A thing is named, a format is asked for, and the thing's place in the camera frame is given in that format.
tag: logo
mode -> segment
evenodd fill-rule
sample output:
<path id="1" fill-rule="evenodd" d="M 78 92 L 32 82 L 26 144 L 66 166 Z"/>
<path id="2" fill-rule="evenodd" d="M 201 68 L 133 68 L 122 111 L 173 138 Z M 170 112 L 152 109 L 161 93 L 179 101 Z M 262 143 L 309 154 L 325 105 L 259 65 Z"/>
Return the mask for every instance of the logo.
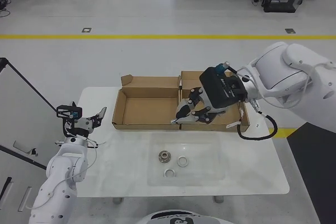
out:
<path id="1" fill-rule="evenodd" d="M 193 219 L 186 217 L 185 220 L 181 218 L 172 218 L 170 224 L 194 224 Z"/>

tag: metal nut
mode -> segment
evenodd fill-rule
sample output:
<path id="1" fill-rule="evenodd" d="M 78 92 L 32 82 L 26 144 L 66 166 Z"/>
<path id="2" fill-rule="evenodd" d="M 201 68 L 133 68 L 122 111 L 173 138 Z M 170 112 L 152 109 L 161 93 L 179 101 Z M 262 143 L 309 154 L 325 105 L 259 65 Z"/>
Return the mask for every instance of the metal nut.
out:
<path id="1" fill-rule="evenodd" d="M 161 152 L 159 153 L 159 155 L 158 155 L 158 159 L 159 159 L 160 162 L 166 164 L 166 163 L 169 162 L 170 159 L 171 159 L 170 152 L 165 151 L 165 150 L 164 150 L 164 151 L 161 151 Z"/>

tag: table leg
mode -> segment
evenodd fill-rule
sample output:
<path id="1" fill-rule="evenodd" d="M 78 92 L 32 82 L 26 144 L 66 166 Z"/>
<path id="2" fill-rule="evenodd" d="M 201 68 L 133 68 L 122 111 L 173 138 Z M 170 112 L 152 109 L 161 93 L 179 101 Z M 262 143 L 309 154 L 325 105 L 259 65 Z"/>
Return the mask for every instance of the table leg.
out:
<path id="1" fill-rule="evenodd" d="M 215 203 L 221 204 L 224 202 L 224 196 L 213 196 L 213 200 Z"/>
<path id="2" fill-rule="evenodd" d="M 114 204 L 120 204 L 122 201 L 123 201 L 123 198 L 113 198 L 113 199 L 112 199 L 112 202 L 113 202 Z"/>

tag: floor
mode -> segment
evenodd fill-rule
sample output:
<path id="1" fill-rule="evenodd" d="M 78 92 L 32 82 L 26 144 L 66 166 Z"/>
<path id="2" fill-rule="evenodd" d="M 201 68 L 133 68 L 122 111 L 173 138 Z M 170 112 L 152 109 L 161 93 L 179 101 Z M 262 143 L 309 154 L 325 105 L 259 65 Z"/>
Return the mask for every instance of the floor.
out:
<path id="1" fill-rule="evenodd" d="M 336 35 L 336 0 L 305 0 L 294 14 L 264 13 L 250 0 L 13 0 L 0 18 L 0 57 L 9 61 L 54 105 L 80 98 L 88 86 L 120 86 L 120 76 L 177 76 L 229 61 L 239 68 L 279 39 L 253 35 Z M 61 39 L 54 34 L 252 35 L 250 39 Z M 46 39 L 13 39 L 47 34 Z M 286 40 L 336 61 L 336 40 Z M 305 121 L 260 102 L 279 127 Z M 235 223 L 319 223 L 285 139 L 274 144 L 290 184 L 286 195 L 226 197 L 79 198 L 70 223 L 134 223 L 160 209 L 181 208 Z"/>

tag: cabinet door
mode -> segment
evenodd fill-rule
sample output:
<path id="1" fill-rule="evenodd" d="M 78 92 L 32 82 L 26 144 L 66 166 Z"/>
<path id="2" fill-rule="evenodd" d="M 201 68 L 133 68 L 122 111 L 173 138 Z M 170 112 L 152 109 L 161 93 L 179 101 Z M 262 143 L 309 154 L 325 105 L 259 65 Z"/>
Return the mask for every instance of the cabinet door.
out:
<path id="1" fill-rule="evenodd" d="M 64 140 L 62 120 L 31 84 L 5 62 L 0 59 L 0 145 L 46 166 L 59 150 L 54 142 Z"/>
<path id="2" fill-rule="evenodd" d="M 11 183 L 4 189 L 8 178 Z M 45 180 L 44 169 L 0 151 L 0 195 L 2 192 L 4 194 L 0 203 L 0 223 L 27 224 L 31 211 L 21 205 L 21 202 L 27 189 L 31 187 L 26 204 L 32 207 Z M 19 212 L 20 205 L 23 207 L 22 212 Z"/>

